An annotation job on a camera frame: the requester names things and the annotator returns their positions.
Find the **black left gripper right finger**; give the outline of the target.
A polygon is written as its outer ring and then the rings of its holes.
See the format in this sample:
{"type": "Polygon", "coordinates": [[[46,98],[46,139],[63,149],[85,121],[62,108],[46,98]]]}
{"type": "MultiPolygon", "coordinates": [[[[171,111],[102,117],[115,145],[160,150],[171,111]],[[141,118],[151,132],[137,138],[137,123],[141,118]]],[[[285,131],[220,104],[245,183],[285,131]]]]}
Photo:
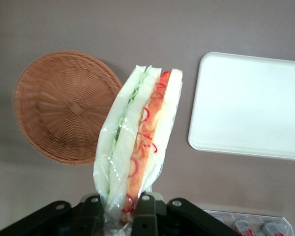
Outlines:
{"type": "Polygon", "coordinates": [[[159,193],[143,193],[133,218],[135,236],[236,236],[237,232],[184,198],[164,203],[159,193]]]}

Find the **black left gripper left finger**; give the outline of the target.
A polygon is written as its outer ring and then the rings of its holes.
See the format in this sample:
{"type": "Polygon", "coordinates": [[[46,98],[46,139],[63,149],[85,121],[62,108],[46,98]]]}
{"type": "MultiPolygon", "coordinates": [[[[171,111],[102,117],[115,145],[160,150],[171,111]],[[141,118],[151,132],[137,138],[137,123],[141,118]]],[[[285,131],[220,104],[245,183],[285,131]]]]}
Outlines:
{"type": "Polygon", "coordinates": [[[102,236],[104,209],[98,194],[72,207],[55,201],[0,230],[0,236],[102,236]]]}

